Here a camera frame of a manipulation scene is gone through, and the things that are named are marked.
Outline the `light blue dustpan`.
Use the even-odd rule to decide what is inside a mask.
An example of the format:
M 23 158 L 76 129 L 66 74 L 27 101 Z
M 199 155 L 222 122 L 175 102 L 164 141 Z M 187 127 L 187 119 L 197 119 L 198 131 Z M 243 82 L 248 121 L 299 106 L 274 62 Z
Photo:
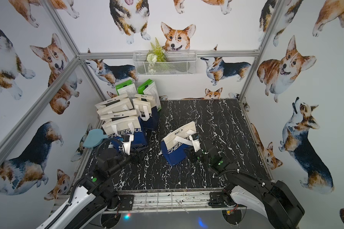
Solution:
M 108 138 L 102 129 L 96 128 L 89 131 L 86 140 L 83 143 L 85 148 L 97 147 L 101 142 Z

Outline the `aluminium frame rail front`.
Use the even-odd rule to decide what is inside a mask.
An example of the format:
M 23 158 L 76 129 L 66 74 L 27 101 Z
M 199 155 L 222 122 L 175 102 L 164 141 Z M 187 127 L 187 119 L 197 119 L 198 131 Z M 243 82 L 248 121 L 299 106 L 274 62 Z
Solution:
M 191 212 L 207 210 L 244 210 L 244 205 L 230 208 L 211 208 L 208 206 L 209 193 L 221 190 L 198 191 L 158 191 L 158 192 L 121 192 L 119 195 L 134 195 L 133 208 L 130 211 L 105 210 L 104 214 L 150 213 L 150 212 Z

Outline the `dark blue white bag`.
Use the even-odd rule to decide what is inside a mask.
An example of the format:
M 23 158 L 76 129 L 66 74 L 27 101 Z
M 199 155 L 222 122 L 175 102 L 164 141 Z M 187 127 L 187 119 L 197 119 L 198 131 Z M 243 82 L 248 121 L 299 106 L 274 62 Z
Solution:
M 154 97 L 152 95 L 135 94 L 132 101 L 142 126 L 145 129 L 156 130 L 159 123 L 159 114 Z

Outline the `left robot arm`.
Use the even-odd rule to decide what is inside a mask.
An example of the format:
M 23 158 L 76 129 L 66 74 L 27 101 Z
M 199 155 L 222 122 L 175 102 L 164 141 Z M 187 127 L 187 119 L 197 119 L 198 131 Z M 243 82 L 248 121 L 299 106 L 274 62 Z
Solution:
M 122 198 L 113 188 L 112 179 L 129 164 L 140 162 L 147 149 L 139 146 L 127 155 L 114 148 L 98 147 L 94 169 L 76 182 L 67 201 L 38 228 L 82 229 L 105 210 L 119 210 Z

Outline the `artificial fern with flower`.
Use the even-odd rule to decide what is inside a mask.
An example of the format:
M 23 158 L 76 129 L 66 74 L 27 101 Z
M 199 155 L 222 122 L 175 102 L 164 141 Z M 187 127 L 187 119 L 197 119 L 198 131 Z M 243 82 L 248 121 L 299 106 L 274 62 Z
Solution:
M 151 42 L 152 49 L 149 50 L 146 56 L 146 62 L 148 63 L 148 73 L 156 73 L 156 63 L 167 62 L 165 56 L 165 50 L 159 43 L 158 39 L 155 38 L 155 43 Z

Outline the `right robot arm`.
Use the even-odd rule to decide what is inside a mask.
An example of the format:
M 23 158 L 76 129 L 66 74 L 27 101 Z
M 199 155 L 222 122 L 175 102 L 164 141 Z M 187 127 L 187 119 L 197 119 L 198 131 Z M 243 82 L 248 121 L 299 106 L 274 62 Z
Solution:
M 275 229 L 296 229 L 305 210 L 282 181 L 270 181 L 250 174 L 218 154 L 214 146 L 185 152 L 216 178 L 222 178 L 232 200 L 265 216 Z

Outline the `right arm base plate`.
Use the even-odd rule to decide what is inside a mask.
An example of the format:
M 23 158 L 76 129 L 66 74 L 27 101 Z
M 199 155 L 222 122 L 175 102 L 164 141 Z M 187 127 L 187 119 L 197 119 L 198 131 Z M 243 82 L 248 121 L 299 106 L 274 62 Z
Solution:
M 226 192 L 210 192 L 208 206 L 211 208 L 230 208 L 237 204 Z

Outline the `green white takeout bag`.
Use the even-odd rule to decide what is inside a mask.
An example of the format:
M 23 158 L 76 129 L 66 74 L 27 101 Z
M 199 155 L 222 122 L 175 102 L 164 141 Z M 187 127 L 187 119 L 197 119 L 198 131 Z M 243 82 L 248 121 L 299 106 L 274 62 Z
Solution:
M 132 80 L 128 80 L 116 85 L 116 92 L 118 95 L 127 94 L 128 97 L 133 98 L 137 94 L 137 88 Z

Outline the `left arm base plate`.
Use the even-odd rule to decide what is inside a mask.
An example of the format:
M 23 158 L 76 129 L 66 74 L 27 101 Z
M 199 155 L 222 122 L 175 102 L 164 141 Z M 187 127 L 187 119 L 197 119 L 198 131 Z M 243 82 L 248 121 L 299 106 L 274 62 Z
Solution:
M 130 211 L 133 208 L 134 197 L 134 195 L 117 195 L 112 198 L 109 209 L 115 211 Z

